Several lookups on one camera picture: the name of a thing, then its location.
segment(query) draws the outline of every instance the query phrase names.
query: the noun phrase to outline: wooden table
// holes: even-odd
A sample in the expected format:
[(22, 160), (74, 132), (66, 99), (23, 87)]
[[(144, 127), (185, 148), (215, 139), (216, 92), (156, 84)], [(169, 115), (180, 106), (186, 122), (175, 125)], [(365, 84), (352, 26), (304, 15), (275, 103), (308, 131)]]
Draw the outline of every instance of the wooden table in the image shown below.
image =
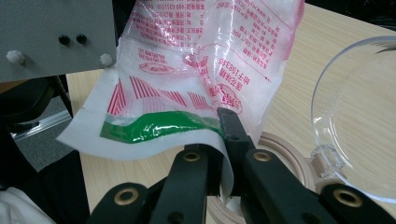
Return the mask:
[[(310, 106), (318, 76), (331, 58), (364, 38), (396, 33), (306, 5), (288, 61), (284, 80), (274, 99), (264, 130), (285, 139), (305, 156), (316, 144), (311, 128)], [(68, 75), (70, 96), (76, 113), (82, 107), (101, 71)], [(105, 193), (123, 182), (147, 187), (167, 176), (180, 148), (140, 161), (112, 161), (81, 155), (91, 210)], [(396, 204), (381, 203), (394, 217)], [(211, 217), (207, 223), (213, 223)]]

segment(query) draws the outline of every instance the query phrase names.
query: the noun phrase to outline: screw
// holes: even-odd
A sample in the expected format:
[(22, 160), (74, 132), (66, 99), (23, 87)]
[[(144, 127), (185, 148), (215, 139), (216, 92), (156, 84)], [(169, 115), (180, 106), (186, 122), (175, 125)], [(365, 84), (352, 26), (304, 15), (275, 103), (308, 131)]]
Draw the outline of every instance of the screw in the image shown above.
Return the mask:
[(113, 64), (113, 58), (109, 54), (102, 54), (100, 56), (100, 62), (104, 66), (110, 66), (111, 64)]
[(270, 161), (271, 156), (264, 152), (256, 152), (253, 154), (254, 159), (258, 161)]
[(70, 44), (70, 38), (67, 35), (60, 35), (59, 38), (59, 43), (61, 43), (62, 45), (69, 45)]
[(80, 43), (82, 45), (85, 45), (87, 43), (87, 36), (82, 35), (82, 34), (77, 35), (76, 36), (76, 40), (77, 40), (78, 43)]
[(185, 161), (198, 161), (201, 158), (201, 156), (198, 153), (195, 152), (189, 152), (184, 154), (183, 159)]
[(17, 50), (10, 50), (9, 52), (7, 52), (7, 59), (11, 62), (11, 63), (23, 63), (25, 60), (24, 55)]
[(134, 203), (134, 201), (136, 201), (138, 197), (139, 197), (139, 191), (137, 191), (137, 189), (135, 188), (121, 189), (114, 196), (114, 203), (120, 206), (128, 205), (130, 203)]

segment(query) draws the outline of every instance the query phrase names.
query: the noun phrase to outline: transparent container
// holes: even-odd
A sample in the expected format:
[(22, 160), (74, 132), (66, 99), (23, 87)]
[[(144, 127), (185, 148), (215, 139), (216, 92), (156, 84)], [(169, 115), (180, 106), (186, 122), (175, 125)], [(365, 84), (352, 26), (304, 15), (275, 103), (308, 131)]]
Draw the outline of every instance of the transparent container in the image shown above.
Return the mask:
[(335, 175), (368, 196), (396, 203), (396, 36), (362, 40), (338, 53), (315, 87), (312, 125)]

